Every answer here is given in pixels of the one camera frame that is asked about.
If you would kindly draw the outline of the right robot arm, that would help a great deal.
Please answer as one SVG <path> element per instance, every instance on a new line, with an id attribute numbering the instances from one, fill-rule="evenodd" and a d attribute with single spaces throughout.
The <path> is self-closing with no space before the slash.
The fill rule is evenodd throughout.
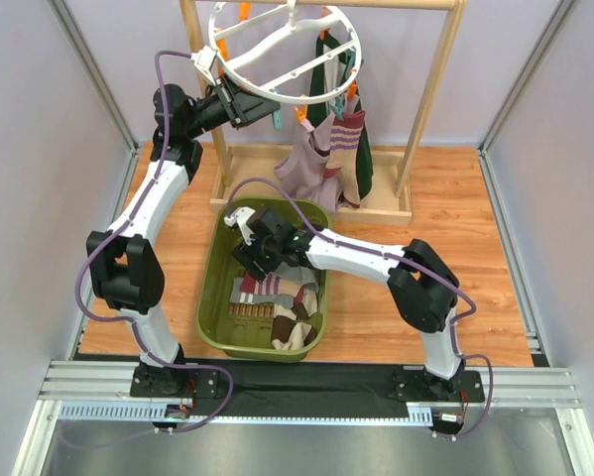
<path id="1" fill-rule="evenodd" d="M 244 267 L 242 292 L 301 298 L 315 272 L 335 271 L 386 287 L 401 315 L 420 334 L 424 378 L 437 395 L 455 392 L 465 368 L 451 324 L 463 295 L 459 281 L 421 240 L 375 244 L 306 222 L 296 227 L 270 207 L 239 207 L 224 224 L 240 232 L 234 258 Z"/>

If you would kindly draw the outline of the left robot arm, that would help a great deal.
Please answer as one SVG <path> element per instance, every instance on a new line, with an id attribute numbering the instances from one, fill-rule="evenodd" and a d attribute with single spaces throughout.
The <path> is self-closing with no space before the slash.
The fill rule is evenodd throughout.
<path id="1" fill-rule="evenodd" d="M 162 225 L 191 184 L 201 161 L 198 137 L 224 124 L 236 129 L 265 118 L 280 103 L 247 91 L 227 76 L 194 99 L 176 84 L 153 96 L 157 128 L 145 178 L 122 214 L 86 240 L 86 267 L 95 296 L 118 311 L 141 349 L 133 381 L 146 394 L 178 395 L 190 384 L 183 350 L 173 337 L 161 300 L 165 274 L 154 250 Z"/>

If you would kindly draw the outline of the grey striped sock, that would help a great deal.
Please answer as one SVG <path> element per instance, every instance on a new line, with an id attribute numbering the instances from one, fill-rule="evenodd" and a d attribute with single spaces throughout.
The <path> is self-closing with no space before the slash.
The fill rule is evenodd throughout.
<path id="1" fill-rule="evenodd" d="M 230 303 L 243 303 L 243 304 L 277 304 L 290 309 L 295 304 L 295 298 L 290 295 L 254 295 L 251 293 L 245 293 L 240 290 L 243 284 L 242 278 L 235 278 L 230 293 Z"/>

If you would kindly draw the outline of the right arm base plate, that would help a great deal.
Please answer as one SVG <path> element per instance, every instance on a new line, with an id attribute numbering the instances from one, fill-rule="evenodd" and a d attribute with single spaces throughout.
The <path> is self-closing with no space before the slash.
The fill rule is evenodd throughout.
<path id="1" fill-rule="evenodd" d="M 392 375 L 394 396 L 407 403 L 484 403 L 486 400 L 481 376 L 460 368 L 454 377 L 444 380 L 424 367 L 397 367 Z"/>

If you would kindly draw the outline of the maroon purple striped sock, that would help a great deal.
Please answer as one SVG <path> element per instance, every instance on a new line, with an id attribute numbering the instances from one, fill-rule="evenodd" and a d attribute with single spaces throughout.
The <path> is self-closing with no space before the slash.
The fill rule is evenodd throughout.
<path id="1" fill-rule="evenodd" d="M 364 123 L 364 111 L 345 113 L 342 119 L 333 119 L 329 158 L 323 172 L 325 179 L 337 178 L 345 201 L 353 208 L 359 208 L 361 201 L 356 156 Z"/>

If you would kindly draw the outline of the dark green sock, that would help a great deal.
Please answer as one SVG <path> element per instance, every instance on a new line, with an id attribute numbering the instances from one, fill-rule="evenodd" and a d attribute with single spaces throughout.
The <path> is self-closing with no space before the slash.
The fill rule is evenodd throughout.
<path id="1" fill-rule="evenodd" d="M 318 36 L 315 41 L 315 55 L 317 59 L 327 51 L 331 51 L 340 46 L 340 42 L 334 38 L 330 33 L 323 33 L 323 37 Z M 340 78 L 338 84 L 346 80 L 350 72 L 350 57 L 351 55 L 341 54 L 338 59 L 340 62 L 339 72 Z M 324 74 L 323 64 L 314 68 L 310 77 L 309 95 L 316 96 L 325 93 L 324 91 Z M 307 107 L 307 120 L 314 126 L 319 126 L 323 120 L 329 115 L 328 106 L 325 103 L 316 103 Z M 369 137 L 367 126 L 364 126 L 358 152 L 356 156 L 356 173 L 359 184 L 360 198 L 365 198 L 372 190 L 372 176 L 373 176 L 373 161 L 370 150 Z"/>

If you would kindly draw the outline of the pink sock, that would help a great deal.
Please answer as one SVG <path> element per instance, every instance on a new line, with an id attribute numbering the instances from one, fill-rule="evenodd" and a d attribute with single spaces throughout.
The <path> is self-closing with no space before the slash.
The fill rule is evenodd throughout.
<path id="1" fill-rule="evenodd" d="M 324 178 L 329 158 L 333 114 L 317 127 L 297 126 L 292 150 L 274 167 L 281 188 L 291 197 L 318 203 L 329 213 L 339 207 L 341 186 L 337 178 Z"/>

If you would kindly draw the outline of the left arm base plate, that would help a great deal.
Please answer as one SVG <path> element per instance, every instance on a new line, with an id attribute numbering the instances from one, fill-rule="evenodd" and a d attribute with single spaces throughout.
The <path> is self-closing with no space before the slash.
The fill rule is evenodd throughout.
<path id="1" fill-rule="evenodd" d="M 134 370 L 130 396 L 215 399 L 225 396 L 228 388 L 228 379 L 215 369 L 179 370 L 141 363 Z"/>

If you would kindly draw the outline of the white round clip hanger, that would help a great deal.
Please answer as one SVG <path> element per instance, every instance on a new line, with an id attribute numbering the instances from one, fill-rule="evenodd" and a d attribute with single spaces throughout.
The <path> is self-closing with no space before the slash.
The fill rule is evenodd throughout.
<path id="1" fill-rule="evenodd" d="M 248 16 L 218 2 L 207 25 L 213 63 L 236 84 L 264 98 L 290 105 L 331 102 L 355 82 L 363 64 L 354 25 L 336 6 L 318 14 L 297 1 L 252 6 Z M 346 77 L 321 92 L 300 84 L 317 68 L 339 66 Z"/>

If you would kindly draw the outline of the teal clothes clip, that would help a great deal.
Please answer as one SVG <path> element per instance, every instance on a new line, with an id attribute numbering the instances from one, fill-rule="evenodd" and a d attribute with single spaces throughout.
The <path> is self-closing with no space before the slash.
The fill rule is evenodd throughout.
<path id="1" fill-rule="evenodd" d="M 283 116 L 280 109 L 272 113 L 273 127 L 276 131 L 281 131 L 283 128 Z"/>

